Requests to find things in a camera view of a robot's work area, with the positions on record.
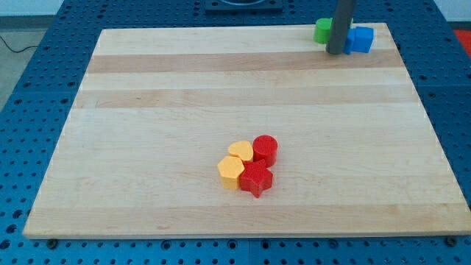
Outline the grey cylindrical robot arm rod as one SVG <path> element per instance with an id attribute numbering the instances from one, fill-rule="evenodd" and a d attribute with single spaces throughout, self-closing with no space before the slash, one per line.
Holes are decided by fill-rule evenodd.
<path id="1" fill-rule="evenodd" d="M 327 53 L 338 55 L 343 52 L 356 5 L 356 0 L 337 1 L 330 28 L 330 37 L 326 45 Z"/>

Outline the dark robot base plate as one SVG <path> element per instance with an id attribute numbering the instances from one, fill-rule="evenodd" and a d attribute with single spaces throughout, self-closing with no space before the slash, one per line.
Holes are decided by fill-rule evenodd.
<path id="1" fill-rule="evenodd" d="M 204 0 L 206 13 L 282 11 L 283 0 Z"/>

